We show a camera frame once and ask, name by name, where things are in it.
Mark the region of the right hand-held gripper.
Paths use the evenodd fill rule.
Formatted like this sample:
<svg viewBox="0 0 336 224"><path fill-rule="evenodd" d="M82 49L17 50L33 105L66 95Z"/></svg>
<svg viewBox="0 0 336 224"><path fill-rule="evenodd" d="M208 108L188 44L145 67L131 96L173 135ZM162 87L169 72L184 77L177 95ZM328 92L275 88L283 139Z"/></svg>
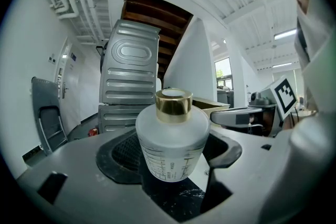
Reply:
<svg viewBox="0 0 336 224"><path fill-rule="evenodd" d="M285 119L297 103L288 79L282 76L260 92L251 95L250 107L233 108L210 113L210 120L225 127L245 128L250 125L250 116L259 112L273 111L273 121L269 132L275 137L283 128Z"/></svg>

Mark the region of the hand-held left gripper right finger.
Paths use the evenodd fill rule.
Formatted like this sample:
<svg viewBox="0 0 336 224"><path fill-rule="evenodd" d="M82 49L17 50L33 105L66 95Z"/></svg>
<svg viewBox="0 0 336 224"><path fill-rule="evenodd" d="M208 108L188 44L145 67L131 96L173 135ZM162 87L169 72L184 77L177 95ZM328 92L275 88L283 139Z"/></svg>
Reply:
<svg viewBox="0 0 336 224"><path fill-rule="evenodd" d="M290 131L275 138L239 133L212 127L211 134L225 141L229 148L224 156L241 147L241 156L228 168L216 168L213 174L232 195L189 223L258 223L273 182L285 162Z"/></svg>

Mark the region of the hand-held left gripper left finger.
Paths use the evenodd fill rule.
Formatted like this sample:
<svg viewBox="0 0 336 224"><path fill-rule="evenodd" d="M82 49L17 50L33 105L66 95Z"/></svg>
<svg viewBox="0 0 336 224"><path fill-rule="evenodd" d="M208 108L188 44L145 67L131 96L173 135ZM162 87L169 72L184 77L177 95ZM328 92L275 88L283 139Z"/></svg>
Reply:
<svg viewBox="0 0 336 224"><path fill-rule="evenodd" d="M133 129L69 142L24 172L18 183L44 210L67 223L176 223L141 185L117 184L96 165L101 145ZM65 174L67 179L50 204L37 191L53 172Z"/></svg>

